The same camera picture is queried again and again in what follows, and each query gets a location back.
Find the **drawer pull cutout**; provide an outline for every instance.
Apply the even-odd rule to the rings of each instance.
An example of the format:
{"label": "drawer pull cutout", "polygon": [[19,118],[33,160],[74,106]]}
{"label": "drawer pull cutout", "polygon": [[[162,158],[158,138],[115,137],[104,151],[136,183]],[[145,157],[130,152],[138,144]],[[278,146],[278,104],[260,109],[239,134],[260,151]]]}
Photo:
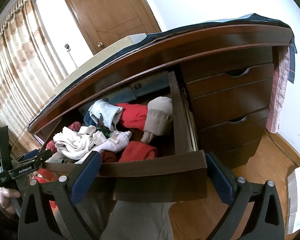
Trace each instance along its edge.
{"label": "drawer pull cutout", "polygon": [[244,115],[244,116],[240,116],[240,117],[238,117],[238,118],[234,118],[234,119],[232,119],[232,120],[229,120],[228,122],[229,122],[229,123],[239,123],[239,122],[243,122],[244,120],[247,119],[247,117],[248,117],[248,115],[246,114],[246,115]]}
{"label": "drawer pull cutout", "polygon": [[230,77],[237,78],[237,77],[241,77],[241,76],[247,74],[249,70],[250,70],[250,67],[245,67],[242,69],[230,70],[225,73]]}

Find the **baseboard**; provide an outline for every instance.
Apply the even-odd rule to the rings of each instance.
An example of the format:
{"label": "baseboard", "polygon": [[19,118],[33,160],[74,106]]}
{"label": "baseboard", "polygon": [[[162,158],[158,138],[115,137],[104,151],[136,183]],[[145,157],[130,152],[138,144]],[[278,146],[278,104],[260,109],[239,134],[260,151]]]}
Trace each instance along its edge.
{"label": "baseboard", "polygon": [[295,148],[292,147],[290,143],[288,143],[280,134],[278,133],[269,133],[267,135],[270,136],[276,143],[281,147],[281,149],[289,155],[289,157],[300,166],[300,154],[296,151]]}

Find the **blue gripper pad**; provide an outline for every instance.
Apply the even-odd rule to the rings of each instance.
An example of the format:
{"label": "blue gripper pad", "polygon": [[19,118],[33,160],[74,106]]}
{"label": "blue gripper pad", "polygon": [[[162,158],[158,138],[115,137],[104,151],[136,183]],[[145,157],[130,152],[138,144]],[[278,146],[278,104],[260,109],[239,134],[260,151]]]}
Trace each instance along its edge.
{"label": "blue gripper pad", "polygon": [[84,199],[95,176],[98,174],[100,170],[101,162],[102,161],[101,161],[100,153],[95,152],[91,160],[82,170],[80,175],[77,177],[76,181],[73,183],[71,188],[70,200],[74,206],[77,205],[77,203],[80,203]]}
{"label": "blue gripper pad", "polygon": [[33,150],[31,152],[28,152],[28,153],[25,153],[23,156],[22,156],[22,160],[28,160],[28,159],[31,159],[33,158],[34,156],[37,156],[39,154],[39,150]]}
{"label": "blue gripper pad", "polygon": [[208,176],[216,189],[220,200],[229,206],[234,201],[234,189],[227,177],[223,174],[218,164],[213,160],[209,153],[206,153]]}

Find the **gray pants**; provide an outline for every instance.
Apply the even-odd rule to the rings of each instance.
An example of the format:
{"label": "gray pants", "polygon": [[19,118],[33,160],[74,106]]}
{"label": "gray pants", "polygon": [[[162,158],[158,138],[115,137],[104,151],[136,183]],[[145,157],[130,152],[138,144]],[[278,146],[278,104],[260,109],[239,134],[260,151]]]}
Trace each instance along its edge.
{"label": "gray pants", "polygon": [[[173,240],[168,213],[172,205],[106,201],[88,193],[77,209],[100,240]],[[72,239],[59,212],[56,220],[63,236]]]}

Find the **white wall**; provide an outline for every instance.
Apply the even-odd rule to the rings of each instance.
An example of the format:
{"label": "white wall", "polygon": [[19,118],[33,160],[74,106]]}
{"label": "white wall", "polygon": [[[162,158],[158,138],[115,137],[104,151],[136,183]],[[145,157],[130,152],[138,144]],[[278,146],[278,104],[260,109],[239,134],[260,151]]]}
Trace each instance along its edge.
{"label": "white wall", "polygon": [[[93,56],[89,46],[75,23],[65,0],[36,0],[34,4],[37,6],[55,52],[70,74],[75,70],[74,62],[79,67]],[[70,45],[70,54],[74,62],[64,47],[66,43]]]}
{"label": "white wall", "polygon": [[250,13],[279,19],[295,35],[295,84],[288,82],[279,133],[300,153],[300,9],[293,0],[147,0],[162,31]]}

